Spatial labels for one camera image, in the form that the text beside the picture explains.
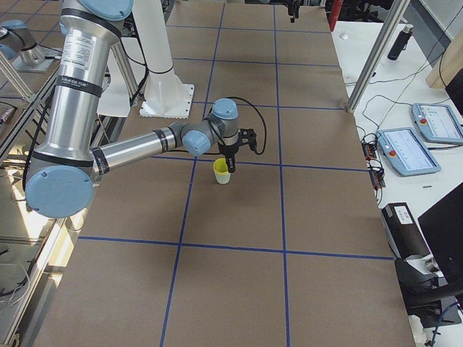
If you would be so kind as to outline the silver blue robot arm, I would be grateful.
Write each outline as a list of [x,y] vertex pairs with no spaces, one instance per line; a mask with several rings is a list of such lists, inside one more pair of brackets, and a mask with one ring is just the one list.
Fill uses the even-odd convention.
[[[119,43],[124,20],[135,20],[148,65],[146,116],[174,123],[147,134],[92,147],[90,138],[110,50]],[[80,212],[93,198],[93,179],[110,170],[183,147],[201,156],[217,145],[234,171],[242,133],[234,101],[217,100],[209,116],[188,124],[194,87],[175,75],[159,1],[65,1],[60,24],[66,38],[56,77],[45,140],[32,151],[25,180],[28,206],[49,218]]]

